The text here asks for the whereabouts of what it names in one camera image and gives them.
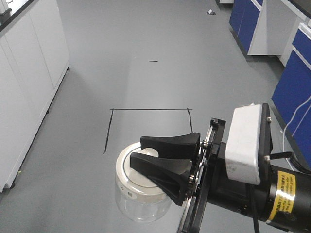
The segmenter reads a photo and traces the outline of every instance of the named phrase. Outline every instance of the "white cable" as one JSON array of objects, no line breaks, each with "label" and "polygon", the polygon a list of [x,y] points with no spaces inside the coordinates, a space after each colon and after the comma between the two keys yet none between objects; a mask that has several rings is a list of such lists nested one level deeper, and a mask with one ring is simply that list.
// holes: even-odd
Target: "white cable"
[{"label": "white cable", "polygon": [[293,132],[293,136],[295,135],[295,133],[297,132],[299,126],[301,125],[301,123],[302,123],[303,120],[305,119],[305,117],[306,117],[306,115],[308,114],[310,108],[311,108],[311,103],[310,103],[310,105],[309,105],[309,108],[306,110],[305,114],[304,114],[303,117],[301,118],[301,120],[300,120],[299,124],[297,125],[295,131]]},{"label": "white cable", "polygon": [[[287,127],[292,123],[292,121],[293,121],[293,119],[295,118],[296,113],[297,113],[297,111],[299,110],[299,108],[301,108],[302,106],[304,106],[305,104],[307,104],[310,100],[311,100],[311,95],[309,96],[309,98],[308,98],[305,102],[303,102],[301,105],[299,105],[299,106],[295,109],[294,114],[293,114],[291,120],[290,120],[290,121],[287,123],[287,125],[285,126],[285,128],[284,128],[284,130],[283,130],[283,137],[282,137],[283,152],[285,152],[285,132],[286,132],[286,130],[287,130]],[[288,158],[286,158],[286,162],[287,162],[288,165],[291,167],[291,169],[294,170]]]}]

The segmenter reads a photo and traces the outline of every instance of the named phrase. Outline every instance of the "gray floor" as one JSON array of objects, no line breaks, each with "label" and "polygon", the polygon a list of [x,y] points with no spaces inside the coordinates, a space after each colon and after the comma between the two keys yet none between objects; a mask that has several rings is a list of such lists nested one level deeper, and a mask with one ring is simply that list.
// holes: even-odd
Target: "gray floor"
[{"label": "gray floor", "polygon": [[[16,187],[0,195],[3,233],[176,231],[182,208],[138,224],[114,202],[114,165],[141,135],[190,132],[187,112],[110,108],[191,108],[196,132],[235,107],[271,102],[283,66],[246,57],[229,26],[231,9],[214,0],[59,0],[70,72],[25,159]],[[212,7],[216,15],[206,11]],[[281,133],[272,123],[275,151]],[[278,232],[260,225],[262,232]],[[252,232],[252,220],[207,205],[200,232]]]}]

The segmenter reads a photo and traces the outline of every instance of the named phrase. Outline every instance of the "black countertop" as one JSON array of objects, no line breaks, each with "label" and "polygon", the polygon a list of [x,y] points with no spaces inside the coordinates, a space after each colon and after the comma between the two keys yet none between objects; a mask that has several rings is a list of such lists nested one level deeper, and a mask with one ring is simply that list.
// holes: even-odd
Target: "black countertop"
[{"label": "black countertop", "polygon": [[22,13],[27,6],[29,6],[35,0],[13,0],[8,4],[11,11],[3,16],[0,16],[0,32],[9,25],[20,13]]},{"label": "black countertop", "polygon": [[311,0],[288,0],[308,18],[311,18]]}]

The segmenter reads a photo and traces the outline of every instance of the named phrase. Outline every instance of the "glass jar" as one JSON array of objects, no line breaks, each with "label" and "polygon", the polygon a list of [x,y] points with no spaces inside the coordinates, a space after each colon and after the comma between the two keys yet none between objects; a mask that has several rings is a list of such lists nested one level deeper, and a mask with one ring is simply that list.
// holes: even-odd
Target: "glass jar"
[{"label": "glass jar", "polygon": [[168,211],[172,201],[154,182],[130,167],[133,152],[158,157],[155,149],[140,150],[140,143],[125,148],[116,162],[115,199],[120,211],[136,222],[152,222]]}]

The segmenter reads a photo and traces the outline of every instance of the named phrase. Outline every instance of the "laboratory bench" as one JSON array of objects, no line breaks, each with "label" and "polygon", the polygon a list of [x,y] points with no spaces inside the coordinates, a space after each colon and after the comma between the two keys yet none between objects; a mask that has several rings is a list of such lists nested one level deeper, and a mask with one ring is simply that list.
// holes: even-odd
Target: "laboratory bench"
[{"label": "laboratory bench", "polygon": [[14,0],[0,18],[0,192],[11,187],[69,67],[56,0]]},{"label": "laboratory bench", "polygon": [[289,124],[287,137],[292,147],[309,166],[311,104],[306,101],[311,98],[310,18],[311,1],[306,0],[235,0],[230,17],[247,55],[276,55],[285,66],[272,100],[280,124]]}]

